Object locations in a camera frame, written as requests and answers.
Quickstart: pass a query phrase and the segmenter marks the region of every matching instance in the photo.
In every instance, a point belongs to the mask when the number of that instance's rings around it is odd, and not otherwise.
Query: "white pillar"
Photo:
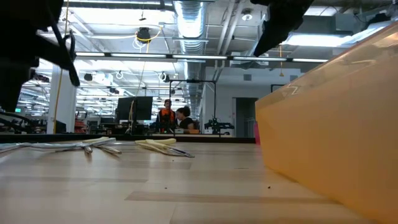
[[[57,100],[58,84],[61,77],[61,68],[54,65],[51,76],[50,108],[47,120],[47,134],[54,134],[55,102]],[[69,71],[62,71],[62,82],[57,106],[57,120],[67,125],[67,132],[75,130],[76,88],[70,83]]]

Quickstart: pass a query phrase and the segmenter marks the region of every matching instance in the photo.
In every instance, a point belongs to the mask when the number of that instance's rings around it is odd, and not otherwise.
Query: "doorway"
[[[257,100],[258,98],[235,98],[235,137],[254,138]]]

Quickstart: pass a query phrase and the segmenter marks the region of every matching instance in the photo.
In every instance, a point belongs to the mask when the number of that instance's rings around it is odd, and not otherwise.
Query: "pink object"
[[[257,122],[254,123],[254,137],[256,138],[256,144],[261,145],[259,125],[257,124]]]

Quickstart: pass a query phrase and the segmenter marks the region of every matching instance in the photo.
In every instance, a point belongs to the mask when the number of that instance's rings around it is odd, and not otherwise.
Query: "desk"
[[[371,223],[264,168],[255,144],[177,143],[196,158],[117,146],[0,154],[0,217],[14,223]]]
[[[90,130],[90,132],[94,132],[95,134],[106,134],[107,130],[106,129],[94,129],[94,130]]]
[[[173,134],[152,134],[153,136],[169,136],[174,137]],[[218,134],[175,134],[176,137],[203,137],[203,138],[219,138]],[[221,135],[221,138],[232,138],[232,135]]]

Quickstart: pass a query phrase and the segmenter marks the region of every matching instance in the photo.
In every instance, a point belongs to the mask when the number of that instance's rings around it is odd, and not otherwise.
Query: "black shirt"
[[[180,122],[180,128],[188,129],[189,124],[193,124],[193,120],[191,118],[185,118],[183,121]]]

